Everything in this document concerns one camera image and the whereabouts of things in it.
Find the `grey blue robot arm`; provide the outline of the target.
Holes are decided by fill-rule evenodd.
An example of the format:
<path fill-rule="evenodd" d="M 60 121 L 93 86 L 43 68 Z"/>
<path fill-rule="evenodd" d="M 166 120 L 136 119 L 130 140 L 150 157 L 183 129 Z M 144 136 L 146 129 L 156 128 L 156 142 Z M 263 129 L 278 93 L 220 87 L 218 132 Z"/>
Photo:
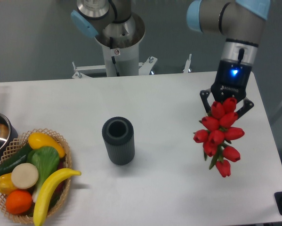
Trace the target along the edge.
<path fill-rule="evenodd" d="M 188 7 L 186 22 L 197 32 L 216 32 L 226 37 L 214 83 L 200 93 L 205 111 L 208 97 L 217 102 L 233 97 L 243 102 L 242 117 L 254 104 L 246 86 L 268 16 L 268 0 L 195 0 Z M 71 13 L 77 29 L 101 45 L 109 77 L 139 75 L 139 44 L 145 24 L 131 10 L 129 0 L 79 0 Z"/>

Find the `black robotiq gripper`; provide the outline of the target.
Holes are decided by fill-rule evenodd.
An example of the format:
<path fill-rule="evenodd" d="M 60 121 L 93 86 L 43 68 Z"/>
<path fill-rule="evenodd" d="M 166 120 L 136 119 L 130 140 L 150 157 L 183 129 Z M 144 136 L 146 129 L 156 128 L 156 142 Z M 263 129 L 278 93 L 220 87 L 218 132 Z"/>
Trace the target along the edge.
<path fill-rule="evenodd" d="M 237 110 L 237 118 L 241 118 L 254 103 L 246 97 L 246 87 L 251 73 L 251 66 L 221 60 L 211 89 L 200 91 L 200 97 L 206 113 L 211 113 L 211 104 L 215 101 L 224 102 L 234 97 L 242 107 Z"/>

